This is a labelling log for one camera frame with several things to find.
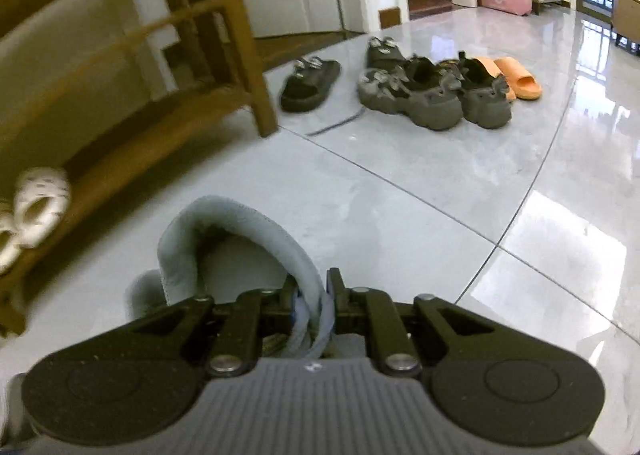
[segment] light blue fabric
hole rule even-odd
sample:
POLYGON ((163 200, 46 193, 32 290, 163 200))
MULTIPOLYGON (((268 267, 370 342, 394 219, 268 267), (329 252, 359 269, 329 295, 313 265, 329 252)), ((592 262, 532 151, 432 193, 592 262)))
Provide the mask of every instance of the light blue fabric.
MULTIPOLYGON (((130 316, 148 315, 163 303, 174 305, 206 292, 198 273, 198 255, 202 253, 203 244, 211 243, 215 247, 216 241, 229 234, 260 245, 296 279, 300 293, 294 300, 295 322, 280 356, 321 356, 330 340, 335 315, 332 298, 325 292, 313 261, 276 222, 225 197, 198 199, 174 218, 158 245, 160 271, 145 273, 129 291, 130 316)), ((244 292, 262 287, 238 289, 244 292)))

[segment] orange slide sandal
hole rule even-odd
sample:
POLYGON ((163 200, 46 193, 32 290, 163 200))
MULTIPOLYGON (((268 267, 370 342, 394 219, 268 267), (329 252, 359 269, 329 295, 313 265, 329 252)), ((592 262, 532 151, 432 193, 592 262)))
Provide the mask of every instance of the orange slide sandal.
POLYGON ((542 86, 533 75, 514 58, 498 58, 494 62, 507 78, 507 83, 520 99, 538 99, 542 86))
MULTIPOLYGON (((494 63, 491 58, 486 56, 476 56, 476 59, 484 66, 487 72, 489 72, 494 78, 497 78, 502 71, 500 68, 494 63)), ((511 83, 509 84, 509 92, 507 93, 507 101, 513 101, 516 98, 516 93, 511 88, 511 83)))

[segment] gray ribbed grip pad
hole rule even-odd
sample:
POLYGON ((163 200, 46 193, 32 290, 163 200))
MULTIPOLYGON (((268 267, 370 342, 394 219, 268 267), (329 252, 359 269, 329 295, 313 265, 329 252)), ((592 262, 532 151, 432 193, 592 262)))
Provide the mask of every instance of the gray ribbed grip pad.
POLYGON ((249 374, 210 382, 177 423, 108 448, 41 438, 29 455, 600 455, 585 438, 544 448, 500 446, 463 431, 413 379, 369 359, 259 360, 249 374))

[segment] wooden shelf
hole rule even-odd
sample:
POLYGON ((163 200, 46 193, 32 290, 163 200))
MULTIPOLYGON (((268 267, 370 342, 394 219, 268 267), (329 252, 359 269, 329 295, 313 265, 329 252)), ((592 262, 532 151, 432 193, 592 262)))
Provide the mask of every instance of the wooden shelf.
POLYGON ((25 250, 0 277, 0 324, 23 332, 24 316, 7 303, 8 292, 87 216, 192 136, 251 101, 240 88, 201 83, 148 103, 79 151, 65 165, 72 188, 62 222, 40 247, 25 250))
POLYGON ((69 89, 84 77, 84 74, 93 69, 97 64, 109 62, 123 54, 127 50, 141 44, 150 34, 156 30, 176 25, 194 16, 204 14, 214 10, 224 9, 223 0, 203 0, 187 8, 178 10, 165 18, 161 18, 153 23, 144 25, 132 31, 130 34, 119 38, 117 41, 95 51, 84 62, 74 70, 62 76, 60 79, 49 85, 43 92, 38 92, 15 114, 9 115, 2 121, 2 135, 0 135, 0 150, 11 145, 15 139, 20 137, 20 133, 32 122, 36 121, 55 101, 58 101, 69 89))

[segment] wooden chair leg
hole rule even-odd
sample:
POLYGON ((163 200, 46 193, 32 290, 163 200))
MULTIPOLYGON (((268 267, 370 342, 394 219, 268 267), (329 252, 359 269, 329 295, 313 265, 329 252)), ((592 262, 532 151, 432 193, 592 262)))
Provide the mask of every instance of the wooden chair leg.
MULTIPOLYGON (((193 4, 201 0, 187 1, 193 4)), ((204 51, 213 77, 218 83, 232 83, 231 68, 229 67, 229 61, 225 59, 225 49, 222 46, 222 41, 220 41, 220 33, 213 13, 207 12, 202 16, 198 16, 194 22, 198 29, 200 47, 204 51)))
POLYGON ((9 299, 0 303, 0 327, 4 327, 6 331, 14 332, 18 335, 22 334, 26 329, 24 314, 15 310, 9 299))
POLYGON ((252 109, 258 132, 265 137, 276 131, 278 124, 264 83, 262 59, 258 55, 254 37, 251 34, 244 2, 225 0, 223 13, 240 79, 244 88, 252 95, 252 109))
MULTIPOLYGON (((188 0, 166 0, 169 10, 174 12, 189 6, 188 0)), ((209 64, 200 47, 200 41, 193 20, 179 23, 175 29, 180 36, 180 44, 196 78, 206 78, 211 75, 209 64)))

